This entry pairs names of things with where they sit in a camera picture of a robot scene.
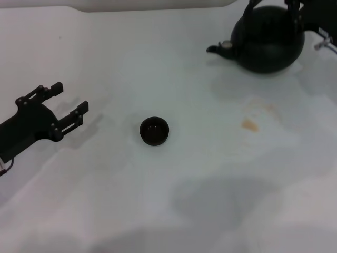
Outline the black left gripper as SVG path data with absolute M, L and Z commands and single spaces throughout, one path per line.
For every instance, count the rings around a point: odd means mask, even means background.
M 87 101 L 60 120 L 42 104 L 63 91 L 61 82 L 50 88 L 39 85 L 28 95 L 16 99 L 17 112 L 1 123 L 1 160 L 4 163 L 11 161 L 39 140 L 58 142 L 83 125 L 83 115 L 89 111 Z

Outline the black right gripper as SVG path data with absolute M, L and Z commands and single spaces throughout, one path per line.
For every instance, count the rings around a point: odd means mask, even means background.
M 336 0 L 286 0 L 285 4 L 287 36 L 303 35 L 303 30 L 313 31 L 336 42 Z

